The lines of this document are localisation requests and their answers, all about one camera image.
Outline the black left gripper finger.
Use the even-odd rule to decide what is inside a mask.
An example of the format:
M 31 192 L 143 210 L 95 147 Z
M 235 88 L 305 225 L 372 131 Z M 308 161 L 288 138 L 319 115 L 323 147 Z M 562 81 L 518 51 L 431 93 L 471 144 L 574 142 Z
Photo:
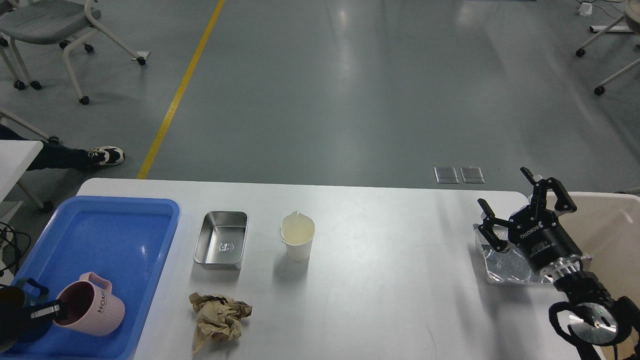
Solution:
M 27 319 L 31 322 L 62 321 L 68 316 L 68 304 L 60 299 L 48 301 L 27 310 Z

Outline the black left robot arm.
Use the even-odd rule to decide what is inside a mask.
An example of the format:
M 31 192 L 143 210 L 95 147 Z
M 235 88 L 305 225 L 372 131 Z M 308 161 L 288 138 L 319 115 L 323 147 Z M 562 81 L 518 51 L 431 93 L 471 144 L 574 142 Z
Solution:
M 25 305 L 26 293 L 16 286 L 0 292 L 0 348 L 9 351 L 18 342 L 32 342 L 45 333 L 54 321 L 68 317 L 68 305 L 61 300 Z

